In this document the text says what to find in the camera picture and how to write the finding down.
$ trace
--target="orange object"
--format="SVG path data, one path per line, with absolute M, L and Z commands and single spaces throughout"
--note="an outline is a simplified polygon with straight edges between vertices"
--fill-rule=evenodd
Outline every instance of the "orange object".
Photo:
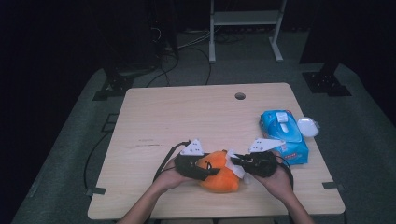
M 210 162 L 212 168 L 220 168 L 216 175 L 210 175 L 200 183 L 203 188 L 216 193 L 229 193 L 238 190 L 239 177 L 225 166 L 226 155 L 226 150 L 216 151 L 198 160 L 196 164 L 204 169 L 206 169 L 208 162 Z

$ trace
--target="white metal frame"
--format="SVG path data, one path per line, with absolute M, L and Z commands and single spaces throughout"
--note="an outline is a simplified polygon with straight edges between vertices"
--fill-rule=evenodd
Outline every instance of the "white metal frame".
M 274 24 L 274 36 L 269 37 L 271 48 L 278 63 L 283 62 L 277 46 L 277 38 L 282 24 L 287 0 L 282 0 L 280 10 L 267 11 L 225 11 L 215 12 L 215 0 L 210 1 L 210 40 L 209 40 L 209 61 L 216 62 L 215 52 L 215 26 L 218 25 L 262 25 Z

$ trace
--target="table top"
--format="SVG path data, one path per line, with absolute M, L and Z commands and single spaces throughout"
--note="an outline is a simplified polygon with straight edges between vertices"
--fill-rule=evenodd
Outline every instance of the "table top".
M 246 98 L 238 100 L 237 93 Z M 303 117 L 287 83 L 130 89 L 123 105 L 88 211 L 92 219 L 121 218 L 152 182 L 170 148 L 199 138 L 206 153 L 233 149 L 248 154 L 262 137 L 260 115 L 288 109 Z M 314 138 L 305 138 L 309 163 L 293 165 L 294 191 L 311 215 L 341 214 L 344 203 L 337 189 L 325 189 L 332 177 Z M 174 156 L 182 149 L 178 148 Z M 272 217 L 286 215 L 284 205 L 251 177 L 237 192 L 217 194 L 192 181 L 168 190 L 151 217 Z

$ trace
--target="wet wipes pack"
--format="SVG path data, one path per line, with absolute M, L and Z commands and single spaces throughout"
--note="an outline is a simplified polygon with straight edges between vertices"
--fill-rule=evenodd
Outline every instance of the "wet wipes pack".
M 289 110 L 265 111 L 261 115 L 260 126 L 264 138 L 279 139 L 286 142 L 285 145 L 275 147 L 275 150 L 290 165 L 308 163 L 308 147 L 299 125 Z

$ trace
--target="table hole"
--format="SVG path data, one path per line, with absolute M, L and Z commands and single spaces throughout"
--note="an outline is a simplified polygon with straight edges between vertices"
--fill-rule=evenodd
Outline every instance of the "table hole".
M 237 92 L 237 93 L 235 94 L 235 98 L 236 98 L 237 100 L 245 100 L 245 98 L 247 98 L 247 97 L 246 97 L 246 95 L 245 95 L 244 93 L 242 93 L 242 92 Z

